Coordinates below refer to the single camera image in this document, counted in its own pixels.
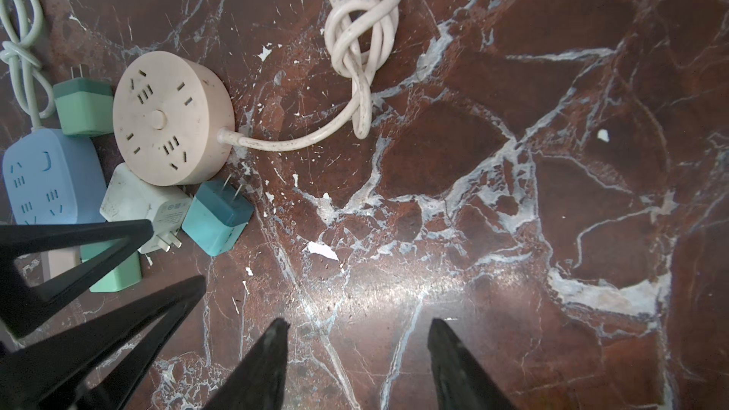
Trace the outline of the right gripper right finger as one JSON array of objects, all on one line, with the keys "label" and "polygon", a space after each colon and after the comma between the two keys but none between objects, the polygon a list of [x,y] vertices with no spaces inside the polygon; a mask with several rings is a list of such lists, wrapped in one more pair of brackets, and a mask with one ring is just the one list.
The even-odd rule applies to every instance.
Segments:
[{"label": "right gripper right finger", "polygon": [[427,347],[438,408],[516,409],[444,320],[432,320]]}]

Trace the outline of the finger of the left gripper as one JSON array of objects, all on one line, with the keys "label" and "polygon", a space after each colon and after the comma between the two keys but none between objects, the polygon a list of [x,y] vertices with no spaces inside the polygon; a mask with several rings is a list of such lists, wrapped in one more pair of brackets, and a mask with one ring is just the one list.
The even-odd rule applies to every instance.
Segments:
[{"label": "finger of the left gripper", "polygon": [[[206,292],[188,278],[1,360],[3,409],[123,409]],[[97,386],[85,378],[148,325],[155,326]]]},{"label": "finger of the left gripper", "polygon": [[[146,219],[77,225],[13,225],[1,228],[1,321],[25,337],[127,260],[154,233]],[[31,287],[14,262],[39,254],[110,241],[91,260]]]}]

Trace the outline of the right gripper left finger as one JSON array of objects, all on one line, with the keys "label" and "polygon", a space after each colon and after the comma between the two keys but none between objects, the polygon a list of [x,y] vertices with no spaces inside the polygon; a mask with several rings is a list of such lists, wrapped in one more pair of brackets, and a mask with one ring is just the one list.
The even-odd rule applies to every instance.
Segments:
[{"label": "right gripper left finger", "polygon": [[276,318],[204,409],[281,409],[290,324]]}]

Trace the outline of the teal plug adapter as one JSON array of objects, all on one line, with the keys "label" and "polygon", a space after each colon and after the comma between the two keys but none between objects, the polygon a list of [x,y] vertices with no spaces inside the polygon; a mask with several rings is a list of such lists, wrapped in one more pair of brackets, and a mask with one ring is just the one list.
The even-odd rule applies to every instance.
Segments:
[{"label": "teal plug adapter", "polygon": [[249,224],[254,206],[231,177],[203,182],[182,222],[182,231],[208,256],[229,252]]}]

